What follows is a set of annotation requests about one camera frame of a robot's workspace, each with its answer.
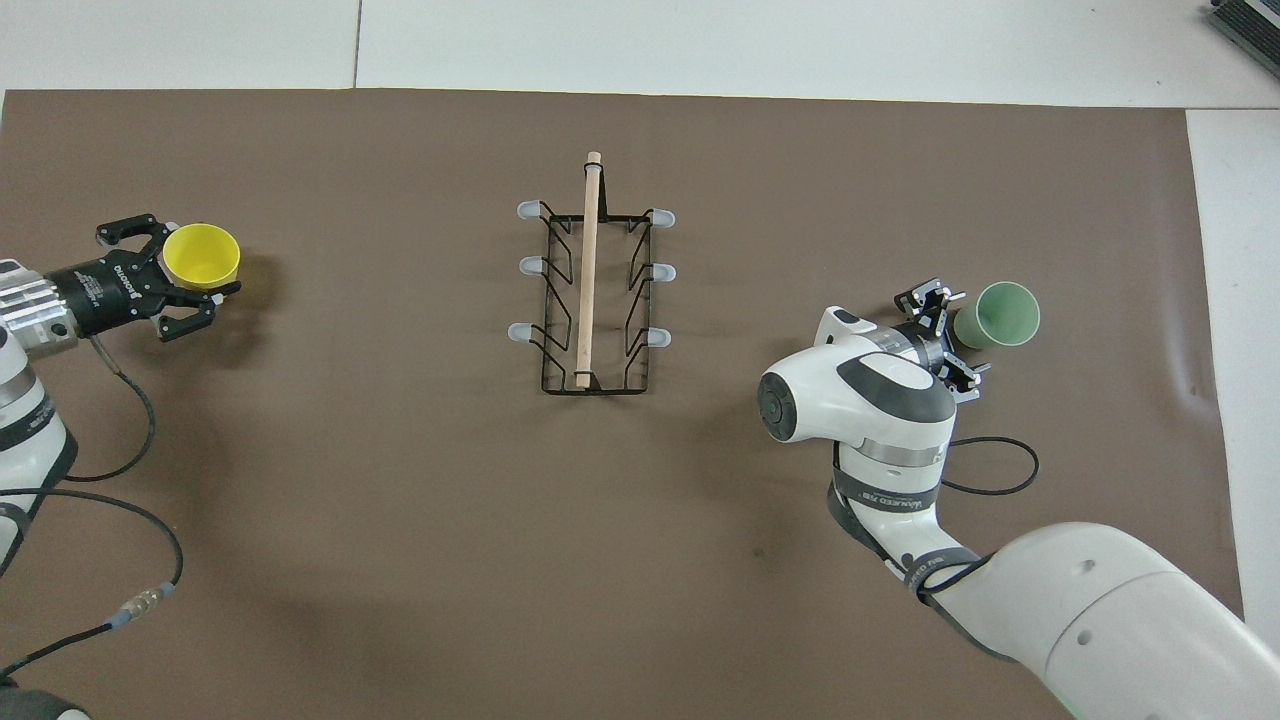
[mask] wooden dowel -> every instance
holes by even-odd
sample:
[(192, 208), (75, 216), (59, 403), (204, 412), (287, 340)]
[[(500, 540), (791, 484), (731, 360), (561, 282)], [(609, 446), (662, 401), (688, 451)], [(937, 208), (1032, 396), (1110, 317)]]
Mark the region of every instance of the wooden dowel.
[(586, 197), (582, 208), (582, 290), (577, 302), (577, 372), (573, 382), (580, 388), (591, 386), (591, 328), (595, 324), (595, 233), (600, 217), (600, 154), (586, 154)]

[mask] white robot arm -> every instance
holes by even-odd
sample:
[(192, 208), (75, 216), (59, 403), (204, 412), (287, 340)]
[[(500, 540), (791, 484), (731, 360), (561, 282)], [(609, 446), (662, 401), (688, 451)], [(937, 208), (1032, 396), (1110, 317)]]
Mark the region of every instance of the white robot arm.
[[(207, 291), (174, 284), (160, 266), (159, 256), (175, 229), (177, 224), (160, 223), (154, 215), (102, 224), (95, 236), (108, 249), (102, 258), (49, 274), (28, 270), (14, 260), (0, 260), (0, 575), (13, 562), (41, 502), (52, 493), (109, 502), (147, 518), (168, 534), (177, 559), (169, 582), (138, 593), (99, 626), (0, 669), (0, 717), (87, 717), (81, 708), (49, 693), (19, 689), (9, 675), (70, 642), (122, 628), (140, 618), (173, 592), (182, 573), (177, 538), (146, 510), (92, 493), (54, 489), (69, 478), (77, 445), (31, 364), (74, 347), (81, 337), (91, 338), (111, 370), (142, 397), (150, 415), (150, 404), (142, 391), (110, 363), (96, 336), (133, 320), (151, 320), (161, 341), (174, 340), (210, 325), (223, 299), (241, 288), (238, 282)], [(137, 252), (116, 247), (122, 240), (134, 236), (150, 236), (150, 240)], [(170, 306), (192, 311), (172, 318), (164, 314)], [(127, 470), (140, 457), (141, 452), (120, 470), (106, 475), (70, 479), (106, 479)]]
[(835, 441), (828, 506), (908, 591), (992, 655), (1034, 673), (1087, 720), (1271, 719), (1280, 659), (1194, 580), (1138, 539), (1065, 523), (982, 559), (938, 525), (956, 404), (980, 373), (952, 352), (941, 281), (899, 296), (882, 328), (840, 307), (814, 346), (760, 379), (781, 442)]

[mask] brown paper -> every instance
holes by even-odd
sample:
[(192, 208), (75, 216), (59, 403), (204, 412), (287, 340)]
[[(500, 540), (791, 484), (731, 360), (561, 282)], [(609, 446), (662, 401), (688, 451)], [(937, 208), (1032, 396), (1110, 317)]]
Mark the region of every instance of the brown paper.
[[(675, 210), (650, 391), (538, 391), (540, 224)], [(160, 345), (106, 345), (151, 393), (152, 455), (95, 488), (172, 521), (178, 593), (24, 670), (101, 717), (1068, 717), (914, 602), (827, 515), (829, 447), (773, 442), (760, 372), (838, 304), (896, 322), (933, 275), (1012, 279), (1042, 331), (986, 351), (956, 436), (1032, 443), (1042, 479), (943, 492), (978, 552), (1065, 520), (1148, 542), (1233, 610), (1226, 471), (1183, 114), (434, 91), (26, 92), (0, 133), (4, 255), (92, 259), (156, 213), (239, 240), (244, 291)], [(604, 277), (613, 282), (621, 278)], [(38, 365), (82, 445), (145, 419), (87, 347)], [(947, 477), (1025, 459), (957, 448)], [(0, 582), (17, 657), (169, 571), (141, 520), (50, 501)]]

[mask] white rubber cap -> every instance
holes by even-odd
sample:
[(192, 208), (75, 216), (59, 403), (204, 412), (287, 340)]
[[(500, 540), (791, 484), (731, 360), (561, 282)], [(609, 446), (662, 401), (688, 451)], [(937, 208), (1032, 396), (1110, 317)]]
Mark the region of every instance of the white rubber cap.
[(649, 328), (649, 347), (667, 347), (671, 345), (671, 332), (662, 328)]
[(520, 205), (516, 205), (516, 215), (518, 215), (521, 220), (536, 220), (543, 215), (543, 201), (525, 200)]
[(676, 224), (676, 214), (671, 210), (663, 210), (660, 208), (653, 209), (653, 227), (655, 228), (669, 228)]
[(676, 266), (668, 265), (666, 263), (653, 264), (653, 282), (655, 283), (669, 283), (676, 279)]
[(520, 272), (526, 275), (540, 275), (543, 274), (543, 258), (540, 255), (530, 255), (529, 258), (520, 259)]
[(534, 340), (534, 324), (532, 323), (512, 323), (507, 328), (507, 337), (515, 342), (529, 342)]

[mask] green cup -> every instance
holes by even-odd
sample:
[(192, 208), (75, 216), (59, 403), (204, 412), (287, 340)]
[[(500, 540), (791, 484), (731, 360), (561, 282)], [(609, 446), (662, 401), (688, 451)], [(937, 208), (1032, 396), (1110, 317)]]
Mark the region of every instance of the green cup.
[(956, 313), (956, 340), (980, 350), (1016, 347), (1036, 337), (1039, 304), (1025, 287), (1009, 281), (992, 283), (978, 300)]

